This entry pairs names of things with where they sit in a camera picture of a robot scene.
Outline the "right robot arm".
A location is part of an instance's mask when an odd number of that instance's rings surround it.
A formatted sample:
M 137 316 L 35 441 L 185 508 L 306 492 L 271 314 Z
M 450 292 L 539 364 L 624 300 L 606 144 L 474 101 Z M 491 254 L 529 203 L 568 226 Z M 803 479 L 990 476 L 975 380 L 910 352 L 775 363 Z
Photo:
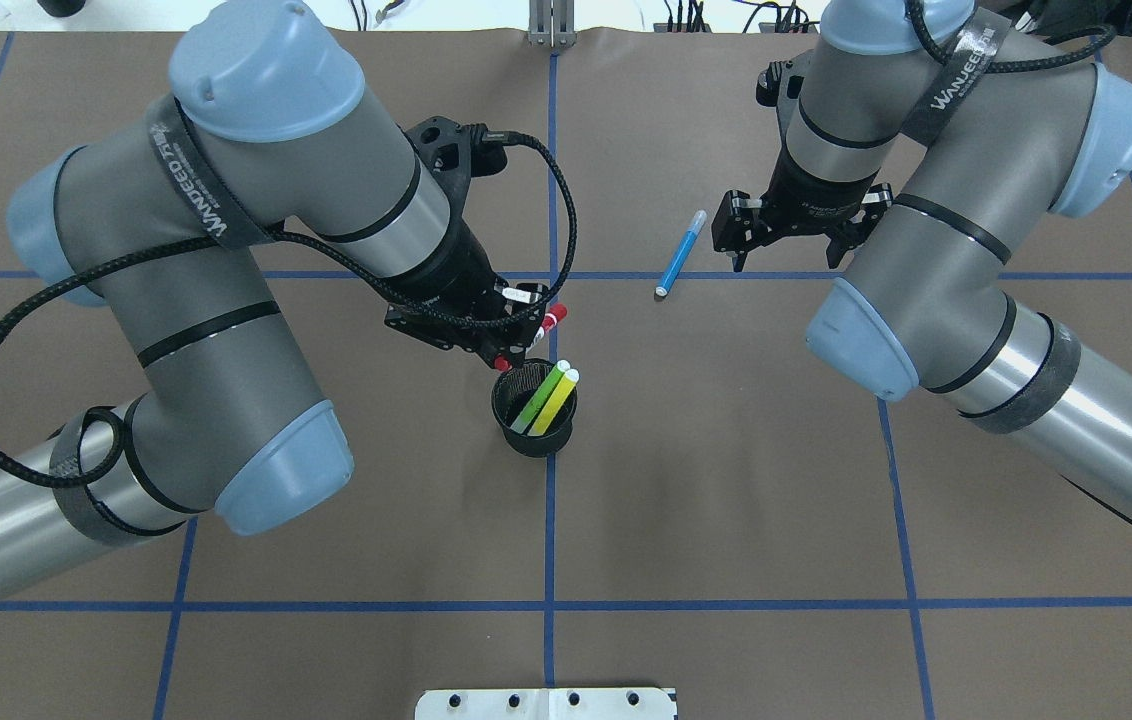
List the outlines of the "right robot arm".
M 832 1 L 816 48 L 758 74 L 780 151 L 726 192 L 714 250 L 825 235 L 850 265 L 805 345 L 883 401 L 914 388 L 1041 456 L 1132 524 L 1132 375 L 997 286 L 1041 215 L 1132 172 L 1132 83 L 974 1 Z

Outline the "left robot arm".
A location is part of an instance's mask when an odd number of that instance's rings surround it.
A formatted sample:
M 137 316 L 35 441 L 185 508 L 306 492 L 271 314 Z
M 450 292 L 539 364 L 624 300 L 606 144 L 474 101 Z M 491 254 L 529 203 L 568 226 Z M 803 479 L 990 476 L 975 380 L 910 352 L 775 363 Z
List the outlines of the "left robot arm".
M 426 345 L 518 366 L 560 283 L 511 284 L 464 218 L 475 177 L 543 142 L 434 117 L 401 128 L 301 1 L 228 1 L 178 41 L 168 95 L 18 188 L 12 246 L 42 305 L 112 310 L 149 392 L 0 451 L 0 600 L 172 533 L 200 512 L 254 535 L 348 483 L 332 401 L 252 250 L 298 243 L 387 301 Z

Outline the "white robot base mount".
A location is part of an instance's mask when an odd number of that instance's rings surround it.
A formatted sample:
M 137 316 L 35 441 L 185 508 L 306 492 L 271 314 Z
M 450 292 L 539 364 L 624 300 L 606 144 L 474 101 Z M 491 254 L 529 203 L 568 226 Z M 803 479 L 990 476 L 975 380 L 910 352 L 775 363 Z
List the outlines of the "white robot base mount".
M 415 719 L 677 719 L 676 692 L 658 687 L 435 689 Z

